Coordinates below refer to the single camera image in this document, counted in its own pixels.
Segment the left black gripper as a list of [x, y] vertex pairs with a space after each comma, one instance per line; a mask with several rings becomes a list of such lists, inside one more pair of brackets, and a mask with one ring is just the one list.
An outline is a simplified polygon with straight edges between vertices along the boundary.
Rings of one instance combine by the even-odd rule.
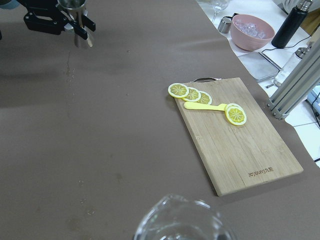
[[62, 31], [74, 33], [81, 39], [88, 38], [85, 27], [92, 32], [96, 23], [88, 17], [88, 11], [67, 11], [57, 0], [17, 0], [27, 10], [23, 20], [29, 30], [60, 35]]

